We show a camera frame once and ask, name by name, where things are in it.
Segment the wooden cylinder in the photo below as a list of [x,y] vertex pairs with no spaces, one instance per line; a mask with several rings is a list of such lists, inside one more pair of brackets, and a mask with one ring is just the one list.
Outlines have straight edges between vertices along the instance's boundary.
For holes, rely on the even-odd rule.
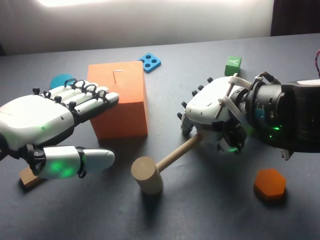
[[169,167],[176,160],[181,158],[181,156],[186,154],[193,147],[195,147],[198,143],[202,141],[202,139],[203,138],[199,133],[194,135],[192,138],[190,138],[188,141],[186,141],[184,144],[182,144],[180,147],[178,147],[176,150],[174,150],[160,162],[158,162],[156,164],[156,167],[158,168],[159,173],[161,173],[163,170]]
[[145,194],[161,192],[163,181],[151,157],[143,156],[135,160],[131,166],[131,174]]

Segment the table surface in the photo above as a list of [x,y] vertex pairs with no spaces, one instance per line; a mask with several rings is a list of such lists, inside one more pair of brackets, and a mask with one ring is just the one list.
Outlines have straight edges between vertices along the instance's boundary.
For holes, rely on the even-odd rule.
[[[177,112],[207,78],[224,75],[228,56],[242,57],[241,77],[268,71],[283,83],[317,79],[320,34],[239,39],[133,48],[0,57],[0,106],[48,90],[51,79],[69,73],[86,79],[89,64],[134,61],[145,53],[162,65],[145,74],[147,138],[98,143],[90,122],[62,144],[104,147],[116,154],[112,169],[46,181],[25,192],[19,184],[24,160],[0,162],[0,238],[12,240],[283,240],[320,238],[319,154],[281,151],[249,140],[240,155],[218,155],[201,145],[161,173],[161,196],[144,196],[131,176],[132,162],[158,162],[185,142]],[[287,180],[287,199],[268,206],[254,194],[257,171],[275,168]]]

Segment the red wire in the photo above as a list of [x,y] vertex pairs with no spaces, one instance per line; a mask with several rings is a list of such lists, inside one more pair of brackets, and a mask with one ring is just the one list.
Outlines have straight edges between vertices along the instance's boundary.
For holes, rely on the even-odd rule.
[[315,67],[316,67],[316,70],[318,71],[319,78],[320,78],[320,70],[319,70],[319,66],[318,66],[318,56],[319,56],[319,54],[320,54],[320,49],[317,52],[316,57],[315,57]]

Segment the blue disc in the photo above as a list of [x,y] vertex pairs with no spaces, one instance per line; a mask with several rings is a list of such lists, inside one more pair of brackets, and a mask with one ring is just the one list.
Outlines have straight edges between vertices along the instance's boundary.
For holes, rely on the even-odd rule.
[[[73,79],[74,77],[70,74],[64,73],[64,74],[59,74],[57,76],[55,76],[54,78],[52,78],[51,83],[50,83],[50,88],[54,89],[57,88],[59,86],[63,86],[65,85],[65,81],[69,80],[69,79]],[[67,83],[67,85],[71,85],[74,81],[70,81]]]

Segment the green block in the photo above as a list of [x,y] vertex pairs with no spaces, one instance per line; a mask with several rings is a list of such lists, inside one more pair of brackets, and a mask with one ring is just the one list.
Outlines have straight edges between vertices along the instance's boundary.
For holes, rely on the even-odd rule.
[[225,65],[224,75],[233,76],[240,73],[241,57],[228,56],[228,61]]

